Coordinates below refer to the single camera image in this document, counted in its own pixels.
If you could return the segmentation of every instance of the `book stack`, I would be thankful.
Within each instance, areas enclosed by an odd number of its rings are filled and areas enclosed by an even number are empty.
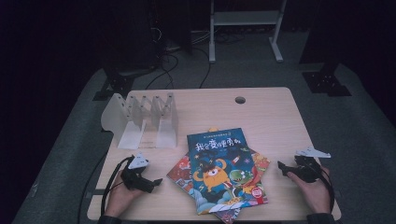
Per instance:
[[[268,203],[261,178],[270,161],[248,147],[242,129],[187,139],[189,152],[167,176],[195,200],[198,215],[232,224],[242,208]]]

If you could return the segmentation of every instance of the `children's book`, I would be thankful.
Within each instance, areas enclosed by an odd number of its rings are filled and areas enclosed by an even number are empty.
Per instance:
[[[198,215],[267,203],[242,129],[187,135]]]
[[[267,169],[270,161],[260,153],[255,152],[253,149],[250,150],[253,160],[257,168],[257,176],[262,176]],[[192,176],[191,176],[191,166],[189,153],[187,153],[183,158],[177,162],[177,164],[172,168],[172,170],[167,174],[167,176],[175,182],[180,188],[184,189],[187,193],[193,193],[192,188]],[[264,202],[268,203],[267,197],[263,196]],[[233,221],[238,217],[241,208],[218,211],[214,213],[225,224],[233,224]]]
[[[184,189],[190,196],[193,197],[193,189],[192,189],[192,176],[191,176],[191,166],[190,166],[190,158],[189,154],[183,156],[183,158],[172,168],[172,170],[166,175],[173,182],[175,182],[179,187]],[[218,217],[225,224],[233,224],[233,221],[236,219],[240,212],[240,208],[219,211],[214,213],[216,217]]]

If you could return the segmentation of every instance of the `black cable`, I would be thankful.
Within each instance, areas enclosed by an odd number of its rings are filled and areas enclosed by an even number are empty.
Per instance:
[[[77,223],[79,223],[79,219],[81,217],[81,207],[82,207],[82,201],[84,199],[84,194],[85,191],[87,190],[88,184],[90,183],[93,173],[95,173],[96,169],[98,168],[99,164],[102,162],[102,160],[106,157],[108,150],[105,152],[105,154],[103,154],[102,158],[99,160],[99,162],[96,163],[96,165],[94,166],[93,170],[91,171],[90,177],[87,179],[87,182],[84,185],[84,190],[82,191],[82,195],[81,198],[79,200],[79,204],[78,204],[78,221]]]
[[[123,159],[119,164],[117,164],[116,169],[114,169],[113,174],[111,175],[110,179],[107,182],[106,188],[105,188],[105,192],[103,193],[102,196],[102,205],[101,205],[101,216],[105,213],[105,206],[106,206],[106,198],[107,198],[107,194],[110,192],[110,186],[113,183],[114,178],[117,175],[117,172],[119,171],[119,169],[121,168],[122,164],[125,161],[128,161],[129,159],[131,159],[132,157],[128,157]]]
[[[116,186],[118,186],[120,184],[123,184],[123,181],[121,181],[120,183],[118,183],[118,184],[114,185],[113,187],[111,187],[110,191],[113,190]]]
[[[329,180],[327,180],[323,174],[319,174],[312,166],[310,166],[307,162],[305,162],[305,165],[309,167],[315,174],[317,174],[318,178],[323,182],[323,184],[326,186],[327,191],[329,191],[329,196],[330,196],[330,211],[334,208],[334,201],[335,201],[335,196],[334,196],[334,188],[332,187],[332,181],[330,180],[330,176],[323,170],[320,169],[322,173],[324,173]]]
[[[171,84],[171,85],[172,85],[172,89],[174,89],[175,87],[174,87],[174,85],[173,85],[173,78],[172,78],[172,76],[169,74],[169,72],[172,71],[174,68],[176,68],[176,66],[178,65],[178,58],[177,58],[176,56],[170,55],[170,54],[167,55],[167,56],[174,57],[174,58],[176,59],[176,61],[177,61],[176,65],[175,65],[174,67],[172,67],[170,70],[166,70],[166,69],[163,67],[163,63],[161,63],[161,69],[168,75],[169,80],[170,80],[170,83],[169,83],[169,84]]]
[[[195,38],[191,41],[192,45],[198,45],[198,44],[207,44],[208,43],[208,39],[210,37],[210,33],[209,31],[202,31],[200,33],[205,33],[204,35],[201,35],[198,38]]]
[[[202,80],[201,85],[199,85],[199,89],[201,89],[202,86],[204,85],[204,82],[206,81],[207,77],[209,76],[209,73],[210,73],[211,65],[210,65],[210,62],[209,62],[209,55],[207,55],[207,53],[204,50],[202,50],[202,49],[198,49],[198,48],[192,48],[192,49],[196,49],[196,50],[201,51],[206,56],[207,61],[208,61],[208,68],[207,68],[206,75],[204,77],[204,80]]]
[[[240,34],[242,37],[238,37],[236,35],[229,35],[229,34],[225,34],[225,33],[220,33],[218,35],[216,35],[216,43],[217,44],[222,44],[222,45],[231,45],[231,44],[235,44],[239,41],[242,41],[245,39],[245,35],[244,34]]]
[[[171,69],[165,70],[165,72],[159,74],[159,75],[156,76],[154,79],[152,79],[152,80],[150,81],[150,83],[146,86],[145,90],[148,90],[148,89],[149,89],[149,86],[150,86],[155,80],[157,80],[159,77],[162,77],[162,76],[165,75],[165,74],[168,74],[168,75],[169,75],[169,72],[172,71],[172,70],[174,70],[174,69],[177,67],[177,65],[178,65],[178,58],[177,58],[176,56],[174,56],[174,55],[171,55],[171,54],[166,54],[166,55],[167,55],[167,56],[171,56],[171,57],[173,57],[174,59],[176,59],[175,65],[174,65]]]

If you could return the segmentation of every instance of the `right hand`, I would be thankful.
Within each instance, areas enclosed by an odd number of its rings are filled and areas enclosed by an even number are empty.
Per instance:
[[[329,169],[323,166],[321,169],[329,175]],[[314,213],[331,213],[330,194],[320,179],[314,183],[306,183],[292,172],[288,172],[287,175],[300,188],[306,203]]]

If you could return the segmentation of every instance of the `book title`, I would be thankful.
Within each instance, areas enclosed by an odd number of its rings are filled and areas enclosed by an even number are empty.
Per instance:
[[[205,142],[197,143],[195,145],[195,149],[197,151],[202,150],[209,150],[215,148],[225,148],[225,147],[232,147],[235,144],[240,144],[241,141],[239,139],[232,139],[231,137],[227,137],[225,139],[217,140],[217,137],[224,137],[231,135],[231,133],[217,133],[217,134],[210,134],[204,136],[204,139],[207,140]]]

